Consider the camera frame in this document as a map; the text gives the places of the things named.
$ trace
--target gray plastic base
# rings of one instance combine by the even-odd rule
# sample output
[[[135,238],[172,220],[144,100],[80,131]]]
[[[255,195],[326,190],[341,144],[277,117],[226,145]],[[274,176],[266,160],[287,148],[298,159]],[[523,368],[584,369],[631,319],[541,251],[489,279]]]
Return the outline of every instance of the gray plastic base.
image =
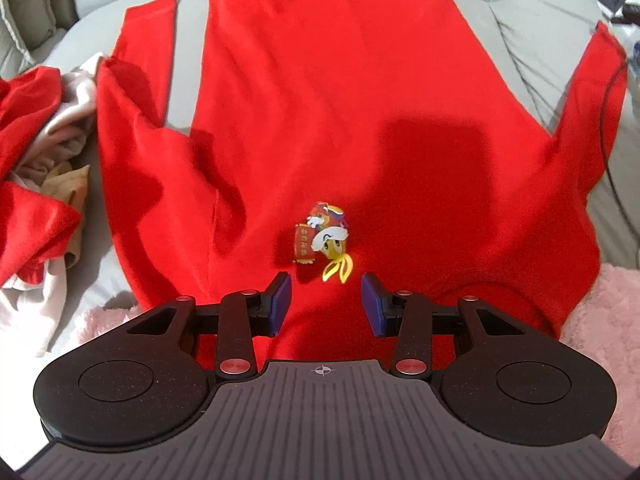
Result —
[[[377,361],[359,361],[272,362],[255,380],[221,386],[205,413],[170,440],[119,454],[53,443],[21,475],[28,480],[620,480],[631,471],[596,436],[537,448],[484,436],[447,413],[427,383],[392,377]]]

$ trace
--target pink plush fabric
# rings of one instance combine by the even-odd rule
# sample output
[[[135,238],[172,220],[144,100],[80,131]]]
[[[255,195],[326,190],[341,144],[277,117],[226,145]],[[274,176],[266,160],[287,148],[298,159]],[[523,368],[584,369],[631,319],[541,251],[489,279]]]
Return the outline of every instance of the pink plush fabric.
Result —
[[[603,265],[590,293],[562,327],[565,345],[613,378],[618,405],[603,442],[640,464],[640,271]]]

